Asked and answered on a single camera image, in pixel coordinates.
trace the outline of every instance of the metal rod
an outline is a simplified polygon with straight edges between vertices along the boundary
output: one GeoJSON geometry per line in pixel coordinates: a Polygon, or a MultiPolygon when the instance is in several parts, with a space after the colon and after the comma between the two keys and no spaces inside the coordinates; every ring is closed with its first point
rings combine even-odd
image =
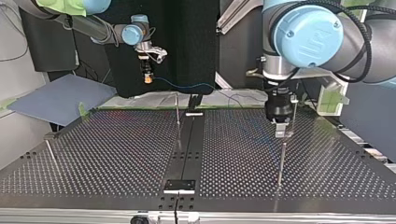
{"type": "Polygon", "coordinates": [[[279,186],[282,186],[282,175],[283,175],[283,167],[285,165],[286,147],[287,147],[287,144],[283,143],[282,151],[281,151],[281,154],[280,154],[279,177],[277,179],[277,184],[279,186]]]}
{"type": "Polygon", "coordinates": [[[294,103],[293,121],[291,122],[291,129],[293,132],[294,132],[294,123],[295,123],[296,114],[297,114],[297,104],[298,103],[294,103]]]}
{"type": "Polygon", "coordinates": [[[177,113],[177,126],[180,126],[180,114],[178,109],[178,93],[176,93],[176,113],[177,113]]]}
{"type": "Polygon", "coordinates": [[[56,160],[55,155],[53,154],[52,147],[50,146],[50,140],[46,140],[47,148],[49,149],[49,154],[53,160],[56,160]]]}

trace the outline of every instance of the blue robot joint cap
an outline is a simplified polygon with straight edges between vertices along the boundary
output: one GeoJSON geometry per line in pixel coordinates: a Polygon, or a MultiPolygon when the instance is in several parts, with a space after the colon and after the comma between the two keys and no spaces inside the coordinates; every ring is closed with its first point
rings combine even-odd
{"type": "Polygon", "coordinates": [[[297,7],[287,13],[274,31],[276,51],[297,67],[321,66],[341,48],[344,28],[329,9],[297,7]]]}

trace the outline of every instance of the cable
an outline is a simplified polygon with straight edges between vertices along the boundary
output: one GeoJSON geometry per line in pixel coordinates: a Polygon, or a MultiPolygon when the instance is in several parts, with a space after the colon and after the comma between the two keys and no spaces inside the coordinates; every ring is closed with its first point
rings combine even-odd
{"type": "Polygon", "coordinates": [[[108,75],[110,75],[110,72],[111,72],[111,68],[108,69],[108,71],[107,71],[105,77],[104,77],[103,80],[102,80],[102,83],[105,83],[105,81],[106,81],[108,75]]]}
{"type": "Polygon", "coordinates": [[[263,89],[264,91],[276,91],[277,89],[285,86],[286,84],[288,84],[288,82],[291,81],[291,79],[293,77],[295,77],[297,75],[297,73],[300,71],[300,68],[294,68],[293,71],[291,72],[291,75],[288,76],[288,78],[286,78],[284,81],[282,81],[281,83],[279,83],[279,85],[274,86],[272,88],[268,88],[268,89],[263,89]]]}
{"type": "Polygon", "coordinates": [[[355,25],[359,28],[359,31],[361,32],[361,36],[363,37],[364,40],[364,45],[367,48],[367,61],[366,65],[364,66],[363,73],[361,74],[360,77],[356,79],[347,79],[342,77],[341,75],[334,73],[335,76],[340,78],[341,80],[348,82],[348,83],[357,83],[360,81],[363,81],[367,75],[370,72],[371,65],[372,65],[372,60],[373,60],[373,50],[371,46],[371,41],[370,41],[370,36],[368,35],[364,25],[360,22],[360,20],[351,12],[351,10],[347,9],[346,7],[343,7],[337,3],[334,3],[332,1],[328,0],[307,0],[304,2],[297,3],[295,5],[290,6],[286,10],[284,10],[278,17],[276,17],[276,20],[274,21],[274,25],[270,29],[270,44],[274,48],[274,42],[272,41],[272,36],[275,31],[276,25],[279,24],[280,20],[286,16],[289,12],[294,10],[297,7],[302,7],[302,6],[307,6],[307,5],[314,5],[314,6],[321,6],[321,7],[336,7],[338,8],[341,12],[344,12],[354,23],[355,25]]]}
{"type": "MultiPolygon", "coordinates": [[[[167,79],[165,79],[163,77],[155,77],[154,80],[155,79],[162,80],[162,81],[166,82],[167,84],[169,84],[170,86],[173,86],[173,87],[179,88],[179,89],[193,89],[193,88],[197,88],[197,87],[200,87],[200,86],[207,86],[207,87],[210,87],[211,89],[213,89],[214,91],[216,90],[215,87],[213,87],[212,85],[209,85],[207,83],[199,83],[199,84],[196,84],[196,85],[184,86],[183,87],[183,86],[175,85],[175,84],[173,84],[172,82],[168,81],[167,79]]],[[[223,96],[227,97],[229,99],[229,103],[230,103],[230,100],[236,101],[241,106],[241,108],[244,108],[244,107],[242,106],[242,104],[238,100],[234,99],[233,96],[238,95],[238,96],[241,96],[241,97],[248,97],[248,98],[254,99],[254,100],[258,101],[258,102],[264,102],[264,101],[261,101],[261,100],[259,100],[257,98],[254,98],[252,96],[244,96],[244,95],[240,95],[240,94],[234,94],[232,96],[228,96],[227,94],[225,94],[225,93],[223,93],[221,91],[218,91],[218,93],[220,93],[223,96]]]]}
{"type": "Polygon", "coordinates": [[[388,14],[396,14],[396,10],[392,8],[387,8],[387,7],[378,7],[378,6],[354,6],[354,7],[347,7],[348,10],[353,11],[353,10],[369,10],[369,11],[380,11],[380,12],[385,12],[388,14]]]}
{"type": "Polygon", "coordinates": [[[309,101],[312,103],[312,106],[318,112],[318,106],[314,104],[314,101],[312,100],[312,97],[309,95],[308,89],[306,88],[304,81],[302,79],[300,79],[300,80],[301,80],[301,83],[303,84],[304,91],[305,91],[306,95],[308,96],[309,101]]]}
{"type": "Polygon", "coordinates": [[[99,81],[99,75],[98,75],[98,73],[97,73],[88,63],[82,61],[81,59],[80,59],[79,61],[81,62],[81,65],[85,67],[85,72],[86,72],[86,74],[87,74],[87,69],[86,69],[86,68],[88,67],[91,71],[93,71],[93,72],[95,73],[96,78],[93,77],[90,73],[88,73],[88,75],[90,75],[90,77],[91,77],[93,80],[99,81]]]}
{"type": "Polygon", "coordinates": [[[18,26],[14,23],[14,21],[7,15],[7,13],[1,8],[1,6],[4,6],[6,8],[8,8],[9,10],[11,10],[14,15],[20,20],[20,22],[22,21],[22,18],[20,17],[20,15],[18,14],[17,10],[15,10],[13,7],[7,5],[7,4],[0,4],[0,10],[3,13],[3,15],[7,18],[7,20],[11,23],[11,25],[14,27],[14,29],[16,31],[18,31],[18,33],[20,33],[22,36],[25,36],[25,34],[23,33],[23,31],[20,30],[20,28],[18,28],[18,26]]]}
{"type": "MultiPolygon", "coordinates": [[[[6,19],[7,19],[9,22],[11,22],[12,26],[14,27],[14,29],[16,29],[16,30],[18,31],[18,33],[20,33],[20,35],[22,35],[22,36],[24,37],[24,39],[26,40],[26,36],[25,36],[25,34],[23,33],[23,31],[21,31],[21,30],[18,28],[18,26],[17,26],[17,25],[14,23],[14,21],[7,15],[7,13],[2,9],[2,7],[6,7],[6,8],[8,8],[8,9],[10,9],[10,10],[17,16],[17,18],[21,21],[21,17],[20,17],[20,15],[18,14],[17,10],[15,10],[13,7],[7,5],[6,3],[0,2],[0,11],[2,12],[2,14],[6,17],[6,19]]],[[[11,61],[18,60],[18,59],[22,58],[23,56],[25,56],[25,55],[27,54],[28,51],[29,51],[29,45],[28,45],[27,40],[26,40],[26,48],[25,48],[23,54],[21,54],[21,55],[19,55],[19,56],[16,56],[16,57],[13,57],[13,58],[9,58],[9,59],[2,59],[2,60],[0,60],[0,63],[11,62],[11,61]]]]}

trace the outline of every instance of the blue cable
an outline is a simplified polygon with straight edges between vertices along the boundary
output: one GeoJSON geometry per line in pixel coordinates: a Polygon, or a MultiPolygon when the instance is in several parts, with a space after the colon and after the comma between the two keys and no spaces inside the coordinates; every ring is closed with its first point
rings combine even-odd
{"type": "MultiPolygon", "coordinates": [[[[197,87],[200,87],[200,86],[208,86],[208,87],[212,88],[214,91],[216,90],[216,88],[214,88],[213,86],[211,86],[211,85],[209,85],[209,84],[207,84],[207,83],[198,83],[198,84],[196,84],[196,85],[184,86],[184,87],[183,87],[183,86],[178,86],[178,85],[176,85],[176,84],[173,84],[172,82],[168,81],[167,79],[165,79],[165,78],[163,78],[163,77],[155,77],[154,79],[162,80],[162,81],[166,82],[167,84],[169,84],[170,86],[173,86],[173,87],[179,88],[179,89],[192,89],[192,88],[197,88],[197,87]]],[[[239,94],[234,94],[234,95],[232,95],[232,96],[228,96],[227,94],[222,93],[221,91],[219,91],[219,93],[221,93],[222,95],[224,95],[224,96],[226,96],[226,97],[228,98],[228,108],[230,108],[230,100],[236,101],[236,102],[241,106],[241,108],[243,108],[242,105],[241,105],[241,103],[233,98],[233,96],[236,96],[236,95],[241,96],[241,97],[249,97],[249,98],[252,98],[252,99],[254,99],[254,100],[258,101],[258,102],[262,102],[261,100],[258,100],[258,99],[254,98],[254,97],[251,97],[251,96],[243,96],[243,95],[239,95],[239,94]]],[[[252,122],[252,124],[253,124],[253,125],[252,125],[253,128],[256,129],[256,127],[257,127],[256,124],[257,124],[257,123],[256,123],[256,122],[252,122]]],[[[241,129],[243,130],[243,133],[248,133],[248,131],[247,131],[246,129],[244,129],[244,127],[242,126],[241,123],[238,123],[238,126],[239,126],[239,128],[241,128],[241,129]]],[[[268,137],[265,137],[265,136],[264,136],[263,139],[260,139],[260,138],[252,138],[251,136],[247,136],[247,138],[250,138],[251,140],[253,140],[253,141],[255,141],[255,142],[262,143],[262,144],[267,144],[267,143],[271,143],[271,142],[272,142],[271,139],[269,139],[268,137]]],[[[276,163],[276,156],[274,155],[274,151],[270,150],[270,155],[271,155],[273,161],[275,161],[275,163],[276,163]]]]}
{"type": "Polygon", "coordinates": [[[207,83],[198,83],[196,85],[182,87],[182,86],[178,86],[178,85],[173,84],[172,82],[168,81],[167,79],[165,79],[163,77],[155,77],[154,79],[162,80],[162,81],[168,83],[169,85],[171,85],[171,86],[173,86],[175,88],[179,88],[179,89],[193,89],[193,88],[197,88],[197,87],[200,87],[200,86],[208,86],[208,87],[212,88],[213,90],[216,89],[216,88],[214,88],[213,86],[211,86],[211,85],[209,85],[207,83]]]}

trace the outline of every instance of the gray panel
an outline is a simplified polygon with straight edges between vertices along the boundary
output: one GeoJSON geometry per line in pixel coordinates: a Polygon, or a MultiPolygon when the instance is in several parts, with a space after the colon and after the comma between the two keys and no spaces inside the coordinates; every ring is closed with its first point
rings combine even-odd
{"type": "Polygon", "coordinates": [[[396,161],[394,119],[396,90],[378,85],[354,84],[348,87],[341,122],[367,143],[396,161]]]}
{"type": "Polygon", "coordinates": [[[18,99],[8,109],[62,126],[69,125],[81,114],[103,104],[116,94],[116,89],[83,77],[61,77],[18,99]]]}

